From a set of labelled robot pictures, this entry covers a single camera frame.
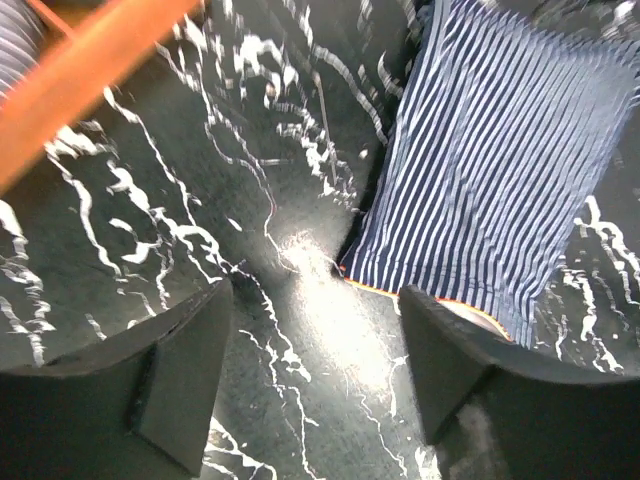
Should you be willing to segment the blue-grey striped rolled underwear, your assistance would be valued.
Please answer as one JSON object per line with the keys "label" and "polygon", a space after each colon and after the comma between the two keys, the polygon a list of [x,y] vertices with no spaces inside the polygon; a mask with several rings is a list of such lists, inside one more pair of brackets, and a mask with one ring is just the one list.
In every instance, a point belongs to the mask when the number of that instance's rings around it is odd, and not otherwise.
{"label": "blue-grey striped rolled underwear", "polygon": [[47,27],[37,12],[20,0],[1,0],[1,101],[34,68]]}

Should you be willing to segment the orange wooden divider tray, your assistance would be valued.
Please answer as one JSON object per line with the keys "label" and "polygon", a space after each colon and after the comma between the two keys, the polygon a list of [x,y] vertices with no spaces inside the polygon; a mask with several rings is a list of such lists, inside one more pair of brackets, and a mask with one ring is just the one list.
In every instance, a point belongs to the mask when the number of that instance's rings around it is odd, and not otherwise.
{"label": "orange wooden divider tray", "polygon": [[204,9],[196,0],[104,1],[72,22],[42,1],[28,3],[61,33],[1,108],[1,190],[36,163],[45,142],[78,120],[150,55],[173,26]]}

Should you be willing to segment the blue striped underwear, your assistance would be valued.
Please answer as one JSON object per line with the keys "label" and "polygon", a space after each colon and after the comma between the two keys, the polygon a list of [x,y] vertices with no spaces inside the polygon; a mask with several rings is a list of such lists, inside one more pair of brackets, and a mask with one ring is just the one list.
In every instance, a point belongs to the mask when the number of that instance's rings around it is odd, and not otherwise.
{"label": "blue striped underwear", "polygon": [[535,302],[639,95],[639,44],[433,1],[377,191],[340,266],[529,346]]}

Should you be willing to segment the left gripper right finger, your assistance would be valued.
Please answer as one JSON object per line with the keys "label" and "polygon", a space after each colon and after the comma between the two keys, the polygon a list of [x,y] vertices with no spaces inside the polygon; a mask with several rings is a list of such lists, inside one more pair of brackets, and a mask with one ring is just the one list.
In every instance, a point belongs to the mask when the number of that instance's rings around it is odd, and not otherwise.
{"label": "left gripper right finger", "polygon": [[636,479],[639,380],[563,363],[399,296],[424,438],[444,479]]}

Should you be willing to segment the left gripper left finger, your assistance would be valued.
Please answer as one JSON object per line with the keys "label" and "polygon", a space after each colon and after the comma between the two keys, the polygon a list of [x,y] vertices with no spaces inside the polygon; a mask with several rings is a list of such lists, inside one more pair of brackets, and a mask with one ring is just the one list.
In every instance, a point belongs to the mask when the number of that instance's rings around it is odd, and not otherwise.
{"label": "left gripper left finger", "polygon": [[41,366],[1,374],[5,479],[194,479],[233,312],[223,280]]}

